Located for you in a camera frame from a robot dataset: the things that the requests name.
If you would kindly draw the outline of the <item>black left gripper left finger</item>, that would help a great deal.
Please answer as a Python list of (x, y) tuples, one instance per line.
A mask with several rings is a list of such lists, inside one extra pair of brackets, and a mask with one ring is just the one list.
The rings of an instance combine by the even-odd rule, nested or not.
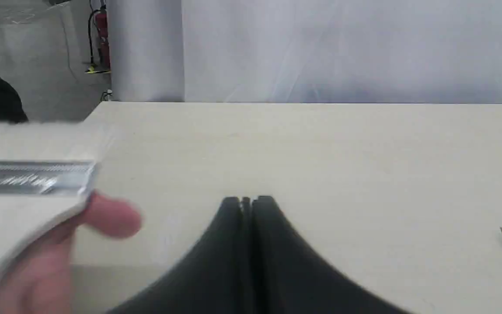
[(243, 314), (245, 253), (240, 200), (228, 197), (197, 243), (161, 278), (111, 314)]

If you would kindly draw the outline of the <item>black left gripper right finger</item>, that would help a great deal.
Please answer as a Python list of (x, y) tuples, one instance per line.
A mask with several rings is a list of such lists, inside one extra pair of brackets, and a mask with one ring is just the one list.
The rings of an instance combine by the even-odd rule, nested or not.
[(325, 261), (275, 199), (251, 204), (251, 257), (259, 314), (403, 314)]

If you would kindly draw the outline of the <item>bare human hand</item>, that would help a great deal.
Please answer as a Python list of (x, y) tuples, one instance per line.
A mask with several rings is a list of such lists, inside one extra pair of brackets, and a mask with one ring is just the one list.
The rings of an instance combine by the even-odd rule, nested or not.
[(32, 243), (0, 283), (0, 314), (70, 314), (71, 256), (76, 230), (89, 226), (115, 239), (142, 227), (142, 215), (127, 201), (94, 193), (85, 209)]

